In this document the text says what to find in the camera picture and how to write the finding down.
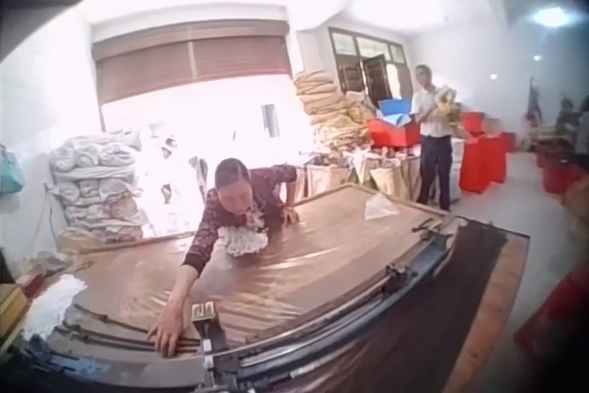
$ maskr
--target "brown sheet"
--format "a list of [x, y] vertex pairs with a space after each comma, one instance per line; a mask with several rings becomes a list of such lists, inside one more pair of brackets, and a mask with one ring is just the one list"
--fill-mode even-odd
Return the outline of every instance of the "brown sheet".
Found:
[[[234, 259], [216, 249], [191, 300], [216, 301], [229, 340], [239, 344], [256, 331], [280, 325], [352, 290], [411, 251], [419, 243], [419, 234], [410, 229], [436, 217], [398, 203], [399, 214], [365, 221], [364, 205], [371, 196], [369, 191], [346, 186], [303, 202], [298, 208], [301, 223], [272, 237], [259, 256]], [[88, 288], [75, 301], [147, 329], [166, 302], [189, 244], [186, 239], [94, 254], [90, 256], [94, 264], [76, 274]], [[144, 338], [72, 308], [66, 320], [87, 329]], [[192, 328], [188, 334], [196, 336]], [[57, 333], [49, 343], [56, 351], [112, 360], [153, 362], [157, 358], [151, 353], [87, 345]]]

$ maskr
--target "white wall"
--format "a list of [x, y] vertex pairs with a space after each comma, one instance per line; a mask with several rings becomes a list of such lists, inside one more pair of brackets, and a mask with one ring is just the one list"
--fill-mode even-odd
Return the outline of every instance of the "white wall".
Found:
[[390, 40], [403, 45], [405, 56], [409, 66], [412, 66], [412, 48], [406, 36], [397, 34], [387, 29], [377, 28], [364, 23], [351, 20], [343, 15], [338, 15], [324, 23], [321, 27], [310, 31], [296, 32], [301, 58], [305, 69], [325, 69], [337, 77], [338, 69], [333, 57], [329, 27], [346, 29], [367, 36]]
[[[581, 29], [543, 29], [531, 23], [502, 28], [492, 17], [423, 33], [411, 40], [416, 64], [428, 64], [434, 81], [455, 87], [470, 108], [500, 118], [507, 131], [522, 133], [529, 77], [538, 82], [548, 122], [560, 107], [560, 92], [576, 102], [589, 94], [589, 39]], [[540, 62], [534, 61], [541, 55]], [[491, 74], [497, 79], [491, 80]]]
[[0, 243], [15, 263], [53, 250], [54, 230], [64, 228], [60, 205], [45, 199], [52, 182], [49, 151], [69, 136], [100, 130], [90, 29], [69, 10], [21, 43], [0, 64], [1, 142], [17, 154], [26, 185], [0, 199]]

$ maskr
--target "bright light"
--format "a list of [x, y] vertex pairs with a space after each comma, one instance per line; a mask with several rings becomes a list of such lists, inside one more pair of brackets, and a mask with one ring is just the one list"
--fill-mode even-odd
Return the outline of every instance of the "bright light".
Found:
[[571, 16], [568, 15], [562, 8], [554, 7], [538, 11], [532, 19], [543, 27], [560, 28], [571, 23]]

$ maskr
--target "man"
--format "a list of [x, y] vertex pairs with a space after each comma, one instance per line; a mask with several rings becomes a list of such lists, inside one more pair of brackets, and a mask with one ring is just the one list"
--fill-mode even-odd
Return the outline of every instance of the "man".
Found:
[[432, 70], [425, 64], [415, 68], [422, 89], [413, 96], [411, 114], [421, 126], [422, 190], [417, 202], [427, 204], [435, 180], [440, 183], [440, 208], [450, 210], [450, 170], [452, 168], [452, 129], [447, 115], [436, 106], [440, 92], [432, 83]]

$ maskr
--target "metal clamp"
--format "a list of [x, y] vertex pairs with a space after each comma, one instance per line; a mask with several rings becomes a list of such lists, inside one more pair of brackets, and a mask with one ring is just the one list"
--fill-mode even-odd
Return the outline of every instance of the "metal clamp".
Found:
[[385, 274], [388, 279], [383, 285], [382, 291], [386, 295], [392, 295], [407, 285], [415, 272], [408, 266], [391, 263], [386, 266]]
[[206, 371], [206, 382], [194, 392], [240, 391], [237, 385], [239, 360], [236, 356], [215, 357], [215, 353], [229, 349], [225, 331], [221, 327], [213, 301], [192, 305], [191, 322], [201, 335], [202, 366]]

